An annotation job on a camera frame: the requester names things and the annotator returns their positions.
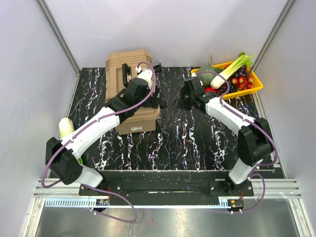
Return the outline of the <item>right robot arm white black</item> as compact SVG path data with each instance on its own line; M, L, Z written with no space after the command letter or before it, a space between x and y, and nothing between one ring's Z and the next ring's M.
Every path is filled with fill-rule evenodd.
M275 144L266 119L243 114L216 93L206 92L197 77L184 81L174 106L187 111L195 108L218 119L237 135L238 160L224 184L225 191L232 196L242 190L242 183L254 172L255 167L274 151Z

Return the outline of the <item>tan plastic tool box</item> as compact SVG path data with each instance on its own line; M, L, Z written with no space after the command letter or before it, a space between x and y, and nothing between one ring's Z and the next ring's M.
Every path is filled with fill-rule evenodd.
M110 53L106 63L106 97L105 100L116 96L127 83L137 77L135 68L141 61L152 63L152 56L145 49L134 51ZM156 121L160 115L162 103L159 97L159 88L156 87L150 107L141 107L135 112L134 116L128 118L116 127L119 135L129 133L150 132L156 129Z

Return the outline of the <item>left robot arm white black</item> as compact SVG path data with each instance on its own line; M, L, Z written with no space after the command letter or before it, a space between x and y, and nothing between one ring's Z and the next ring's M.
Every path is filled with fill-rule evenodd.
M50 138L46 143L45 170L51 170L58 181L65 185L87 184L96 195L107 189L103 176L78 159L100 137L133 117L141 108L154 105L151 100L156 89L156 73L153 68L137 67L136 78L127 87L111 98L104 107L88 122L61 139Z

